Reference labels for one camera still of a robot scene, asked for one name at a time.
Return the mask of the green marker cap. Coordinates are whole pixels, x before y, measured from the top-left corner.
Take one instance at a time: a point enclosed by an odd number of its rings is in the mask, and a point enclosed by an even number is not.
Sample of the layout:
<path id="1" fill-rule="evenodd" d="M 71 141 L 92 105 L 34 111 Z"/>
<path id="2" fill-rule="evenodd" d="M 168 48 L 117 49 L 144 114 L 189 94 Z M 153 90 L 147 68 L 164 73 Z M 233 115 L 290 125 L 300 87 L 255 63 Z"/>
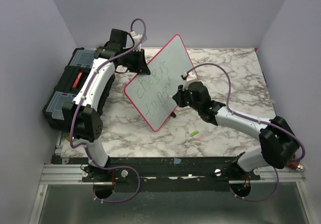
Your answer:
<path id="1" fill-rule="evenodd" d="M 190 133 L 190 136 L 193 137 L 193 136 L 197 135 L 198 133 L 199 133 L 199 131 L 194 131 L 194 132 Z"/>

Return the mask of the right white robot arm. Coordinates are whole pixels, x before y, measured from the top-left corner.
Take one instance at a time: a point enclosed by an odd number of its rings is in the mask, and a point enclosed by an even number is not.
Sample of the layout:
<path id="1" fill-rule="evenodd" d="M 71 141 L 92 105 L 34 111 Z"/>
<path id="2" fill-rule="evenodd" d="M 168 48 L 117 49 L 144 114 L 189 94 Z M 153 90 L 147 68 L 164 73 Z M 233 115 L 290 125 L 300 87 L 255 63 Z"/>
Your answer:
<path id="1" fill-rule="evenodd" d="M 258 123 L 249 115 L 244 119 L 232 114 L 225 104 L 211 99 L 208 89 L 200 81 L 191 83 L 187 89 L 180 85 L 173 100 L 179 107 L 194 109 L 207 123 L 232 128 L 260 142 L 259 148 L 241 153 L 234 159 L 231 175 L 235 179 L 241 180 L 260 167 L 282 169 L 299 149 L 299 143 L 293 138 L 294 133 L 285 119 L 276 116 Z"/>

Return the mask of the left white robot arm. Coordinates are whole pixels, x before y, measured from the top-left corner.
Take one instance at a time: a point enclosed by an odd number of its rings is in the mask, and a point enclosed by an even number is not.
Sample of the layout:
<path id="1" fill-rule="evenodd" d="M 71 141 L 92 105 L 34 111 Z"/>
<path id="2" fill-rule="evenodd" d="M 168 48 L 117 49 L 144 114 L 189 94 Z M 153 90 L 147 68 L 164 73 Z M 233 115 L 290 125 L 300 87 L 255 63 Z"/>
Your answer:
<path id="1" fill-rule="evenodd" d="M 109 156 L 99 140 L 103 129 L 102 109 L 118 66 L 139 75 L 150 74 L 141 47 L 144 38 L 145 34 L 136 34 L 134 30 L 113 29 L 109 41 L 94 51 L 91 70 L 79 93 L 62 106 L 64 123 L 70 130 L 71 148 L 84 148 L 89 165 L 95 168 L 94 176 L 100 181 L 111 176 L 111 169 L 106 165 Z"/>

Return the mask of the pink framed whiteboard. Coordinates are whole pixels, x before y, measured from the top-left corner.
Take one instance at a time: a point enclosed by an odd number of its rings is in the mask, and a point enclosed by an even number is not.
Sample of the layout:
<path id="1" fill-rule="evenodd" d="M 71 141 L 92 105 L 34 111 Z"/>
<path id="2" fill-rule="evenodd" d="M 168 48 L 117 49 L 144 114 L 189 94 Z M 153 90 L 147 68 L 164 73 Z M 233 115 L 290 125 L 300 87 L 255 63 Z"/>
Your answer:
<path id="1" fill-rule="evenodd" d="M 148 62 L 150 75 L 136 75 L 124 93 L 150 128 L 157 132 L 176 109 L 169 95 L 184 84 L 181 75 L 193 68 L 180 35 L 174 35 Z"/>

